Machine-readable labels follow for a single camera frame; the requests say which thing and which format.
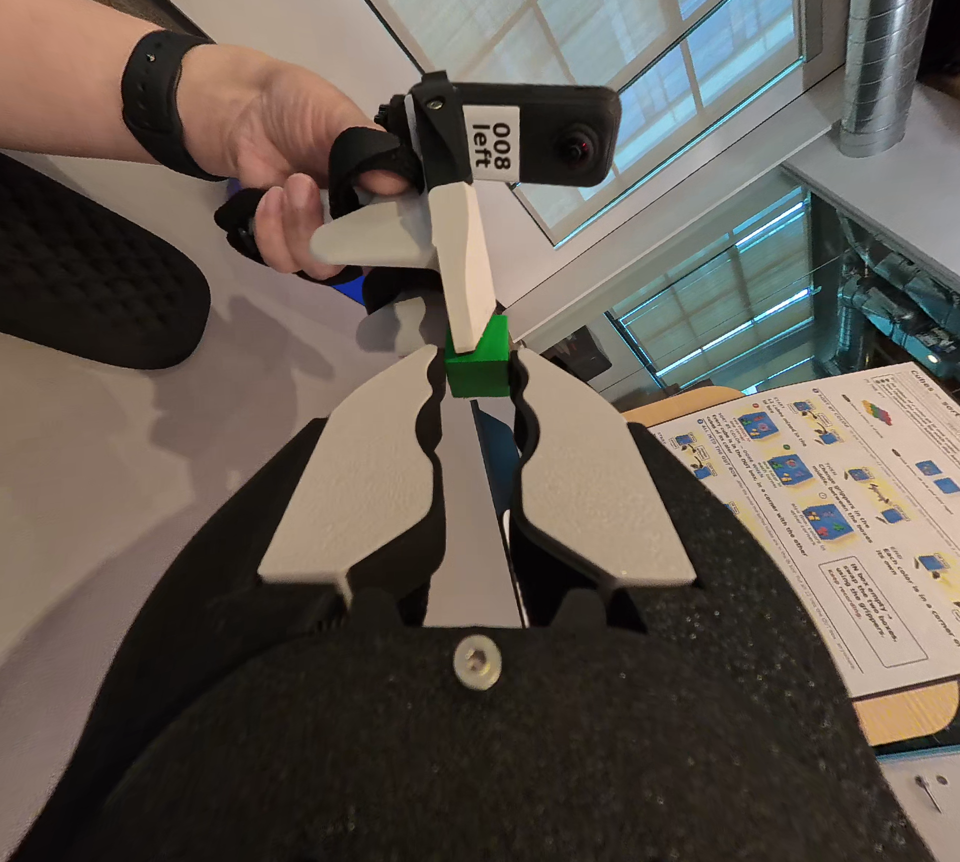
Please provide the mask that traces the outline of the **black box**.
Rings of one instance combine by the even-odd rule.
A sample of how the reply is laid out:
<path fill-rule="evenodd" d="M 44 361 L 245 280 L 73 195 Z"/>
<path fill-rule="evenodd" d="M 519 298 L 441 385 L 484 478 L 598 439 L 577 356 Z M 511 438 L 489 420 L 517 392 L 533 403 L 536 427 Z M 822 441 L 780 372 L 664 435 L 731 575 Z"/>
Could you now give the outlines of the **black box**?
<path fill-rule="evenodd" d="M 601 376 L 613 365 L 587 326 L 577 328 L 545 349 L 541 356 L 585 383 Z"/>

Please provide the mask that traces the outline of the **printed instruction sheet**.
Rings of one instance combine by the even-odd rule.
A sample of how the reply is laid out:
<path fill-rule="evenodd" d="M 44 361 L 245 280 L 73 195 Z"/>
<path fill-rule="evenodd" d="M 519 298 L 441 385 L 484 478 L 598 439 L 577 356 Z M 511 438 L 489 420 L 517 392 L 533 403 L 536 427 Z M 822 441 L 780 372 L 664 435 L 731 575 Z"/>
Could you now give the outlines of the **printed instruction sheet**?
<path fill-rule="evenodd" d="M 958 676 L 958 404 L 913 362 L 651 429 L 765 547 L 849 695 Z"/>

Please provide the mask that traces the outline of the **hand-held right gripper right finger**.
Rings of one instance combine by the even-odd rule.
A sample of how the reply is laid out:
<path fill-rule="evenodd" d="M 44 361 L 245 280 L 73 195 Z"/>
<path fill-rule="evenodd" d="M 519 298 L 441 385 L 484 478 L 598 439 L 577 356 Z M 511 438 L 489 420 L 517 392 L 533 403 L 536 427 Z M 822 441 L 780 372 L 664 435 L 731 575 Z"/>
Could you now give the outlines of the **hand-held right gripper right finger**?
<path fill-rule="evenodd" d="M 541 355 L 510 357 L 519 452 L 510 560 L 526 620 L 552 622 L 571 590 L 688 587 L 696 572 L 630 425 Z"/>

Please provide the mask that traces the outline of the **green wooden cube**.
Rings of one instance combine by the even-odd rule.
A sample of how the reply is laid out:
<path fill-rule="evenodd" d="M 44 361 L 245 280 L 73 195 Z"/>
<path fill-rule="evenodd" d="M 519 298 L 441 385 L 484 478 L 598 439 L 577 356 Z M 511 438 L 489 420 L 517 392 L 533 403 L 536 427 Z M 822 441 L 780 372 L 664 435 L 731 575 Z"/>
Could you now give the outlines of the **green wooden cube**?
<path fill-rule="evenodd" d="M 509 398 L 511 339 L 508 317 L 493 315 L 472 352 L 459 353 L 446 333 L 443 364 L 452 396 L 456 399 Z"/>

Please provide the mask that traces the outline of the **person's left forearm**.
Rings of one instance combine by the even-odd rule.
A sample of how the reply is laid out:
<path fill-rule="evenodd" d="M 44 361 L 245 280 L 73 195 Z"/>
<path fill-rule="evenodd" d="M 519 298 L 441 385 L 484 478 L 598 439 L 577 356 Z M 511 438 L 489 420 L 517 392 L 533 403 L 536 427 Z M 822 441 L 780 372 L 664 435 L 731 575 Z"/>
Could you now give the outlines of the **person's left forearm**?
<path fill-rule="evenodd" d="M 155 164 L 121 83 L 148 20 L 93 0 L 1 0 L 1 148 Z"/>

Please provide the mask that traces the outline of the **silver ventilation duct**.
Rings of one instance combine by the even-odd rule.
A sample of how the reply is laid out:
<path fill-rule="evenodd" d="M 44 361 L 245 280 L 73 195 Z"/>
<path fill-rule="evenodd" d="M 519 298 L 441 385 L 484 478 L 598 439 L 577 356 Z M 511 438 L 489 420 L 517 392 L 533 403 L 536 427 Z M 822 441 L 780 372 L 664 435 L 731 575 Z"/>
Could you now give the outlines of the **silver ventilation duct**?
<path fill-rule="evenodd" d="M 906 122 L 933 0 L 849 0 L 838 147 L 849 158 L 891 149 Z"/>

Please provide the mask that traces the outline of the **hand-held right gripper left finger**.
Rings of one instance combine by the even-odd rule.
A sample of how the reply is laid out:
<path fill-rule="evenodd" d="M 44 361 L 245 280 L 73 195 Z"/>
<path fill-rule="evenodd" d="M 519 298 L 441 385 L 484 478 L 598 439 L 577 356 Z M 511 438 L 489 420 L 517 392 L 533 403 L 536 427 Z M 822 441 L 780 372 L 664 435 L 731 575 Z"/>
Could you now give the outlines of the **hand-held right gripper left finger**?
<path fill-rule="evenodd" d="M 444 368 L 439 348 L 422 345 L 324 420 L 258 566 L 262 582 L 326 585 L 347 605 L 386 592 L 405 624 L 424 624 L 447 547 Z"/>

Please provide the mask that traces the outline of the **black wristband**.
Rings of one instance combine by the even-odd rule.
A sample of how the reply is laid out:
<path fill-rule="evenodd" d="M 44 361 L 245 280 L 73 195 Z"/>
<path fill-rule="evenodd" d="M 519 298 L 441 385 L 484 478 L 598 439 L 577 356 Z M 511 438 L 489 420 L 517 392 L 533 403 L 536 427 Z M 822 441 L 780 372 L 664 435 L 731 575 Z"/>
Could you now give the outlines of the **black wristband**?
<path fill-rule="evenodd" d="M 154 30 L 134 45 L 121 78 L 122 117 L 134 139 L 160 165 L 185 176 L 220 183 L 190 155 L 178 113 L 183 59 L 192 49 L 213 44 L 208 37 Z"/>

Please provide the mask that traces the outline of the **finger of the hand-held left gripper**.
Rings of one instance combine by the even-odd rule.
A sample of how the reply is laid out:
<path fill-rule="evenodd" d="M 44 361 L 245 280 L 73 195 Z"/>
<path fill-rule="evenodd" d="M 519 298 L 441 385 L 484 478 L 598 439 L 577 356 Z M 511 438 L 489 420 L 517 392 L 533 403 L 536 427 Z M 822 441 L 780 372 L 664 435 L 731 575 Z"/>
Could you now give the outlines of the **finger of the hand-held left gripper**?
<path fill-rule="evenodd" d="M 396 356 L 407 356 L 427 344 L 442 350 L 442 317 L 441 293 L 403 292 L 359 323 L 358 347 Z"/>
<path fill-rule="evenodd" d="M 453 349 L 473 352 L 497 307 L 474 186 L 455 182 L 434 187 L 429 215 Z"/>

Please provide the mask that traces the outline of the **black desk cover flap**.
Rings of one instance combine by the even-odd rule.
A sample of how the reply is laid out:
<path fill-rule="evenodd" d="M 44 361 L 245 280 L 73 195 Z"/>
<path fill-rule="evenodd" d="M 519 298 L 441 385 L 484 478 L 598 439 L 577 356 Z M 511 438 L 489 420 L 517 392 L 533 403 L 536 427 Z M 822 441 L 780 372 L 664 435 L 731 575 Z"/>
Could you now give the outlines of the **black desk cover flap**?
<path fill-rule="evenodd" d="M 514 478 L 520 462 L 513 425 L 488 412 L 481 400 L 472 400 L 471 410 L 490 497 L 497 521 L 502 527 L 505 515 L 511 508 Z"/>

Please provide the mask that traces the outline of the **person's left hand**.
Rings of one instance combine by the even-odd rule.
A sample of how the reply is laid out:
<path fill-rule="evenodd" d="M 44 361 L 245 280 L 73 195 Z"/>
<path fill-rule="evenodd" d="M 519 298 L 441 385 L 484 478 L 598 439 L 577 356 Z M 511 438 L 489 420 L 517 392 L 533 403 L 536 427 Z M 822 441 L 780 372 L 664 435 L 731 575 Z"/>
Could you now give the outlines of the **person's left hand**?
<path fill-rule="evenodd" d="M 326 220 L 330 148 L 348 128 L 381 128 L 307 68 L 241 46 L 206 44 L 183 57 L 176 104 L 190 156 L 206 172 L 263 189 L 253 237 L 284 274 L 329 280 L 311 238 Z"/>

